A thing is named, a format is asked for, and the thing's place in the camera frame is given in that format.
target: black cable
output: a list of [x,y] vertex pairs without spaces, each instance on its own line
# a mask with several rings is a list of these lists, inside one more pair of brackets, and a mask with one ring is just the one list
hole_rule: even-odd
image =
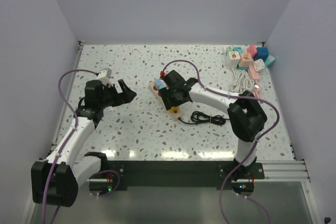
[[194,124],[201,124],[201,123],[213,123],[216,125],[224,125],[226,120],[224,117],[221,115],[216,115],[216,116],[210,116],[207,115],[201,111],[194,111],[192,115],[190,116],[190,120],[193,123],[188,123],[184,122],[181,118],[178,118],[182,123],[188,124],[188,125],[194,125]]

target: white table surface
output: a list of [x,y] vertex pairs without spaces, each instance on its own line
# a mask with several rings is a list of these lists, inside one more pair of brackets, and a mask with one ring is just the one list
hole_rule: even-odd
[[[223,45],[85,45],[78,68],[100,71],[109,67],[113,79],[123,79],[138,95],[129,104],[104,111],[103,120],[84,143],[77,158],[81,160],[88,151],[105,152],[110,160],[233,160],[237,151],[237,138],[230,123],[223,126],[201,124],[189,126],[173,121],[161,103],[148,88],[149,81],[158,78],[164,65],[172,60],[193,61],[201,71],[202,81],[209,86],[229,90],[232,71],[224,66]],[[185,63],[169,67],[185,79],[195,77],[193,68]],[[260,97],[277,108],[275,90],[268,69],[260,72],[259,84],[263,87]],[[85,83],[94,79],[89,73],[76,74],[70,103],[77,105],[84,94]],[[270,127],[275,113],[265,104]],[[188,120],[193,111],[222,114],[203,104],[187,103],[180,106],[183,119]],[[66,109],[58,139],[69,128],[72,115]],[[259,161],[291,161],[290,140],[281,117],[278,126],[264,136],[257,146]]]

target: pile of blocks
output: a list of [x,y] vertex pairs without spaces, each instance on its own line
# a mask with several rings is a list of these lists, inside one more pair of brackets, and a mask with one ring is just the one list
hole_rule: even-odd
[[270,66],[275,61],[275,57],[269,55],[267,47],[250,45],[246,51],[243,51],[241,47],[228,46],[223,50],[225,54],[225,65],[228,68],[246,70],[250,77],[251,75],[256,77],[259,71]]

